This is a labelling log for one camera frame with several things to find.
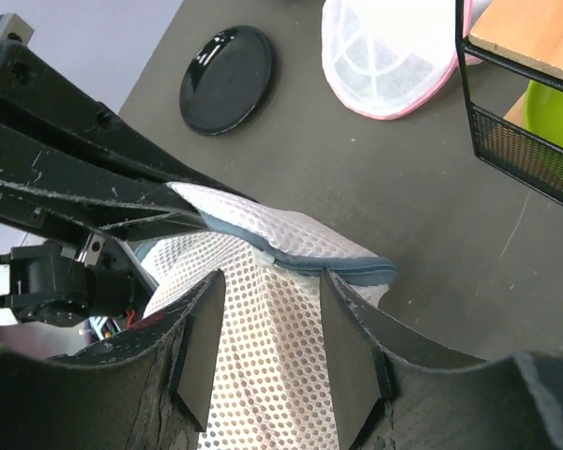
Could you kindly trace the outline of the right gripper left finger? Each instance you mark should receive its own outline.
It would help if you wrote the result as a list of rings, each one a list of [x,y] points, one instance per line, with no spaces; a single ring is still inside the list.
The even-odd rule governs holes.
[[[0,449],[193,449],[207,427],[225,302],[214,271],[72,355],[0,346]]]

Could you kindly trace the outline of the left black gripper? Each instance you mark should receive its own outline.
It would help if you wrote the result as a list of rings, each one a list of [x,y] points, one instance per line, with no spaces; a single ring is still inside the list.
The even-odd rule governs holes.
[[[247,197],[168,154],[21,43],[0,40],[0,223],[64,242],[204,229],[168,182]]]

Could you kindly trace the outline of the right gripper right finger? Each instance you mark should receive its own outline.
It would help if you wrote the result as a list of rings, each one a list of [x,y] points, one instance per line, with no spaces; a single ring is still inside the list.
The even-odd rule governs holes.
[[[457,352],[329,272],[320,301],[341,448],[563,449],[563,353]]]

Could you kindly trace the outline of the white mesh laundry bag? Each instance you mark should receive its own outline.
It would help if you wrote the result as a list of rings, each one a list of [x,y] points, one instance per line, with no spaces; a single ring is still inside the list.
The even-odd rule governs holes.
[[[205,229],[159,240],[142,259],[157,289],[145,314],[210,272],[225,277],[217,365],[202,449],[335,449],[320,312],[325,271],[377,305],[395,265],[317,220],[191,183],[171,189]]]

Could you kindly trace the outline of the black wire wooden rack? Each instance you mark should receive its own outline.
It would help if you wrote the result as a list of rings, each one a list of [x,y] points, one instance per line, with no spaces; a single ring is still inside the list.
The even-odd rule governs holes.
[[[563,206],[563,148],[525,129],[530,81],[563,92],[563,1],[493,1],[475,18],[457,1],[455,44],[475,156]],[[525,83],[504,113],[471,97],[467,57],[519,76]]]

